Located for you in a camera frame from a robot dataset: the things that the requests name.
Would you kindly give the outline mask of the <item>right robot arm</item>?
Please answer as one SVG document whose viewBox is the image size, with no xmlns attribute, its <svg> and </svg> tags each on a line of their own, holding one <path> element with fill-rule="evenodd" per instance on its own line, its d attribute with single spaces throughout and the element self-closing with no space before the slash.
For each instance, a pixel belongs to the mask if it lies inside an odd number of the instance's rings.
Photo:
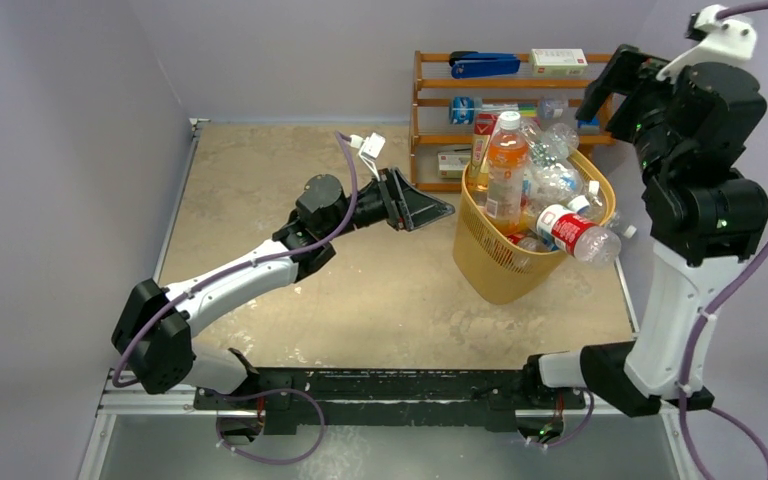
<svg viewBox="0 0 768 480">
<path fill-rule="evenodd" d="M 630 417 L 656 414 L 666 402 L 689 411 L 713 406 L 703 370 L 715 300 L 746 272 L 768 220 L 765 190 L 735 166 L 767 103 L 741 68 L 704 61 L 660 79 L 665 66 L 619 46 L 577 112 L 589 119 L 609 96 L 623 96 L 606 129 L 635 149 L 655 256 L 639 334 L 529 357 L 521 392 L 533 406 L 568 388 Z"/>
</svg>

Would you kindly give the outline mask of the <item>orange label bottle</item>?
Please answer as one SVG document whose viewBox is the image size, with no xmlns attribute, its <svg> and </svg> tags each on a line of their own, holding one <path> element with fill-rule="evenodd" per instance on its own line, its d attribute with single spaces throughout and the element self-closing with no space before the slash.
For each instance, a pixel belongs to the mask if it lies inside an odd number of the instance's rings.
<svg viewBox="0 0 768 480">
<path fill-rule="evenodd" d="M 489 221 L 503 235 L 519 230 L 523 177 L 529 150 L 521 121 L 517 111 L 502 112 L 486 156 L 485 211 Z"/>
</svg>

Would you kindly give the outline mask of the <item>red label bottle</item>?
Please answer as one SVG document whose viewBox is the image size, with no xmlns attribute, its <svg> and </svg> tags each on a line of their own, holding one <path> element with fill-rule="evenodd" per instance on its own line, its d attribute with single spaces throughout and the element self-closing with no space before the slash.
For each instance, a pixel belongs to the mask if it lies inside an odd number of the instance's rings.
<svg viewBox="0 0 768 480">
<path fill-rule="evenodd" d="M 593 267 L 610 266 L 621 252 L 621 240 L 614 232 L 559 204 L 543 209 L 535 228 L 559 250 Z"/>
</svg>

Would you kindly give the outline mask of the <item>brown tea bottle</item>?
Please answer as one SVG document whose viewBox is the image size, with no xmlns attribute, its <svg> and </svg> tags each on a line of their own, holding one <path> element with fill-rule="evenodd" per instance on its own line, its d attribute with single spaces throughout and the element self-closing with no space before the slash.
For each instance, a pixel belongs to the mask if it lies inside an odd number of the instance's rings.
<svg viewBox="0 0 768 480">
<path fill-rule="evenodd" d="M 473 124 L 472 153 L 465 173 L 465 185 L 474 202 L 484 206 L 487 197 L 487 149 L 496 131 L 498 113 L 479 113 Z"/>
</svg>

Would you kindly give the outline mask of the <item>white label bottle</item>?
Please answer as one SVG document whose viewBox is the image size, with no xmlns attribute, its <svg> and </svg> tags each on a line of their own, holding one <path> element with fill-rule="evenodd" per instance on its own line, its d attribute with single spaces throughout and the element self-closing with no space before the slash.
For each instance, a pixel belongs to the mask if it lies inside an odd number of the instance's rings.
<svg viewBox="0 0 768 480">
<path fill-rule="evenodd" d="M 585 182 L 571 165 L 555 162 L 549 166 L 531 164 L 526 170 L 528 181 L 527 212 L 537 216 L 550 205 L 568 206 L 583 195 Z"/>
</svg>

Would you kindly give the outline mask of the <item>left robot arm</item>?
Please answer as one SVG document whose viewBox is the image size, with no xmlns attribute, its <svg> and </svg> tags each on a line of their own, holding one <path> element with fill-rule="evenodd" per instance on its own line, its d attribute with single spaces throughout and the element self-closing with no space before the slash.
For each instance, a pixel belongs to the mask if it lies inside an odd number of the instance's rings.
<svg viewBox="0 0 768 480">
<path fill-rule="evenodd" d="M 414 231 L 452 215 L 453 205 L 417 190 L 397 168 L 384 168 L 350 193 L 333 175 L 310 178 L 287 222 L 251 252 L 190 280 L 135 285 L 111 336 L 121 359 L 114 384 L 126 386 L 123 370 L 148 394 L 185 384 L 219 393 L 232 408 L 257 399 L 255 368 L 232 349 L 194 347 L 214 321 L 272 290 L 298 283 L 336 254 L 332 240 L 384 222 Z"/>
</svg>

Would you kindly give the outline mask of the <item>yellow plastic bin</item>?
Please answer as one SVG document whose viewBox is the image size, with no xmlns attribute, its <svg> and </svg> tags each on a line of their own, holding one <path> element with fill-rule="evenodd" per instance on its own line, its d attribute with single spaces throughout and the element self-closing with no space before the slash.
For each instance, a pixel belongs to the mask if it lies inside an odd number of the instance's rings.
<svg viewBox="0 0 768 480">
<path fill-rule="evenodd" d="M 612 187 L 586 157 L 575 151 L 562 163 L 574 167 L 585 182 L 583 195 L 564 207 L 583 216 L 583 211 L 589 206 L 585 197 L 588 182 L 596 180 L 606 194 L 608 212 L 614 211 Z M 528 181 L 525 175 L 528 167 L 523 177 L 519 230 L 509 235 L 501 234 L 491 224 L 485 205 L 477 205 L 466 186 L 462 187 L 453 258 L 474 290 L 493 304 L 507 304 L 524 296 L 542 284 L 565 259 L 575 259 L 536 232 L 538 215 L 527 212 Z"/>
</svg>

